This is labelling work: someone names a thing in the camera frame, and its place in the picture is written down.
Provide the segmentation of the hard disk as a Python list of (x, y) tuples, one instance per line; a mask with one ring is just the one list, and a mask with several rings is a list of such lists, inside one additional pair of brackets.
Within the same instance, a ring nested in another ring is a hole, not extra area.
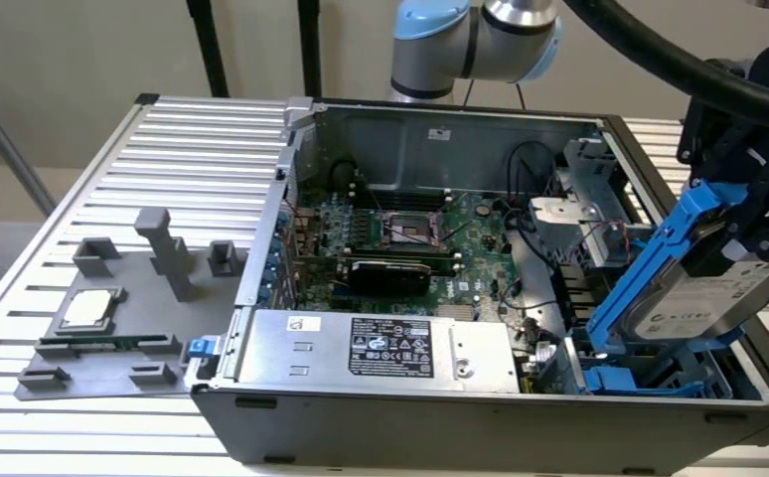
[(746, 237), (745, 184), (702, 180), (679, 196), (586, 325), (599, 353), (632, 344), (719, 349), (769, 304), (769, 234)]

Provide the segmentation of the grey disk bay cage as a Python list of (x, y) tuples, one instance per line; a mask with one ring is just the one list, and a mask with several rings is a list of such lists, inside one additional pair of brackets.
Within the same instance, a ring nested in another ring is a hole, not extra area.
[[(624, 396), (591, 394), (583, 373), (592, 367), (628, 369), (638, 391)], [(728, 353), (635, 344), (623, 354), (614, 354), (595, 351), (587, 341), (572, 337), (558, 344), (539, 379), (542, 389), (560, 395), (702, 399), (754, 396), (746, 376)]]

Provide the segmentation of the silver metal drive cage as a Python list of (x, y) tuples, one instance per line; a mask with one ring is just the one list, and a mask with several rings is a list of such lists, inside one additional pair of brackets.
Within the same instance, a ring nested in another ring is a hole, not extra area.
[(568, 141), (566, 164), (554, 170), (554, 189), (528, 202), (547, 254), (595, 268), (631, 264), (652, 234), (626, 208), (616, 158), (599, 139)]

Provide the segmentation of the black plastic air shroud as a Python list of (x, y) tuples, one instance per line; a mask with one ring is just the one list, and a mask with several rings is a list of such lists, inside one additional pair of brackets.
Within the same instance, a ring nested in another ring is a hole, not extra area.
[(586, 325), (611, 289), (608, 275), (578, 264), (559, 264), (551, 284), (566, 329)]

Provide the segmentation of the green motherboard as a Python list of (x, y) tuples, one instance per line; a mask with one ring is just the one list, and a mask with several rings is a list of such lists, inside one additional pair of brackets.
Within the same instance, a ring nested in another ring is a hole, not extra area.
[[(281, 309), (359, 312), (409, 316), (436, 316), (440, 304), (472, 305), (476, 321), (498, 320), (511, 327), (550, 313), (556, 300), (550, 273), (539, 269), (524, 276), (530, 249), (515, 231), (516, 213), (494, 193), (444, 189), (443, 241), (459, 251), (456, 275), (433, 278), (429, 293), (417, 297), (356, 296), (343, 283), (341, 265), (352, 258), (341, 254), (347, 246), (379, 246), (369, 240), (371, 222), (381, 209), (359, 209), (351, 204), (367, 190), (359, 182), (343, 189), (304, 191), (289, 207), (292, 216), (288, 291), (276, 305)], [(491, 212), (476, 215), (478, 205)]]

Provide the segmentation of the CPU socket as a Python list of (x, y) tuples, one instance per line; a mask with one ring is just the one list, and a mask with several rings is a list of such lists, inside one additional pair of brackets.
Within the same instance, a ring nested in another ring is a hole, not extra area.
[(443, 215), (433, 212), (385, 211), (371, 222), (369, 240), (383, 248), (445, 250)]

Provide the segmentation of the small finned heatsink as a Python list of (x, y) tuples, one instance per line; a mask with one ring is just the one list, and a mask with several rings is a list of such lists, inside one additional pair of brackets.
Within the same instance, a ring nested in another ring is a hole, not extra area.
[(460, 304), (440, 304), (436, 307), (435, 315), (457, 321), (476, 321), (479, 317), (472, 305)]

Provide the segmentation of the black graphics card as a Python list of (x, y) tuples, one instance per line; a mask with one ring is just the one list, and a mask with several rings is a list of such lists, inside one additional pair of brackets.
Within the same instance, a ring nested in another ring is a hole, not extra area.
[(411, 261), (396, 258), (352, 258), (340, 268), (343, 283), (356, 296), (417, 297), (429, 293), (433, 278), (457, 273), (449, 260)]

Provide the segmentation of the black open PC case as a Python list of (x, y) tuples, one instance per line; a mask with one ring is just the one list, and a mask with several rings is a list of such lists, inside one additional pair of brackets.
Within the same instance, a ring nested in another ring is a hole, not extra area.
[[(427, 139), (429, 128), (452, 131)], [(578, 396), (547, 393), (539, 374), (564, 338), (558, 305), (511, 327), (515, 394), (384, 395), (256, 389), (236, 382), (251, 320), (288, 291), (289, 207), (315, 188), (359, 182), (369, 191), (444, 189), (494, 193), (516, 213), (530, 249), (524, 276), (559, 264), (603, 271), (611, 289), (628, 269), (595, 268), (547, 254), (528, 212), (554, 189), (563, 148), (575, 139), (608, 144), (622, 172), (626, 208), (655, 228), (680, 194), (671, 190), (623, 121), (611, 116), (483, 110), (439, 105), (296, 97), (285, 104), (285, 148), (249, 245), (227, 331), (211, 359), (189, 359), (189, 395), (228, 453), (244, 463), (548, 473), (668, 475), (734, 445), (769, 445), (769, 332), (758, 312), (719, 349), (746, 376), (742, 399)], [(668, 343), (639, 343), (662, 347)]]

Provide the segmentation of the black stand pole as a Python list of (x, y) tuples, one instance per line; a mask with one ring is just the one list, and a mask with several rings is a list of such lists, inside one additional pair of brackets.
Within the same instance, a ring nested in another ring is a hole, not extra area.
[(199, 44), (211, 95), (228, 98), (228, 85), (213, 20), (211, 0), (185, 0)]
[(319, 13), (319, 0), (296, 0), (303, 89), (313, 97), (321, 96)]

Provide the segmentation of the silver power supply unit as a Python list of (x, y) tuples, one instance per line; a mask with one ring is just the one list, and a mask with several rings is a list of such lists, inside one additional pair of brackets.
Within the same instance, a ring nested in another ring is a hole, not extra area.
[(360, 313), (257, 311), (235, 380), (303, 393), (519, 391), (503, 324)]

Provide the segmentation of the blue case latch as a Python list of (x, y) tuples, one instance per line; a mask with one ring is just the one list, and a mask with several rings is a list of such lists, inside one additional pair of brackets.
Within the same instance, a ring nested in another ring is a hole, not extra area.
[(203, 336), (191, 340), (186, 347), (189, 359), (211, 359), (217, 353), (217, 336)]

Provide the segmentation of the silver CPU chip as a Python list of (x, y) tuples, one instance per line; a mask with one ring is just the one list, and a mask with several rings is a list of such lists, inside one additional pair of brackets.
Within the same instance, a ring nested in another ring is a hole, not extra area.
[(80, 290), (62, 314), (62, 326), (66, 328), (93, 326), (106, 317), (112, 304), (113, 296), (109, 290)]

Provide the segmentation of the green RAM stick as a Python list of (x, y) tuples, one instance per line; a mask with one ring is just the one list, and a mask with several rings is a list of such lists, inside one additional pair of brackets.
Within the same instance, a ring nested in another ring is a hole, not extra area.
[(37, 346), (66, 345), (80, 349), (132, 351), (154, 345), (165, 346), (173, 341), (173, 338), (173, 335), (54, 337), (41, 338), (37, 341)]

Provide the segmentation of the grey metal pole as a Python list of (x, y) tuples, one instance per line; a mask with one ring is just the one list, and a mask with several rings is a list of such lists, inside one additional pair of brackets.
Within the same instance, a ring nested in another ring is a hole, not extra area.
[(28, 196), (32, 199), (37, 209), (46, 217), (54, 210), (56, 201), (45, 184), (33, 170), (30, 164), (25, 161), (18, 149), (16, 148), (5, 130), (0, 124), (0, 157), (8, 166), (14, 178), (22, 186)]

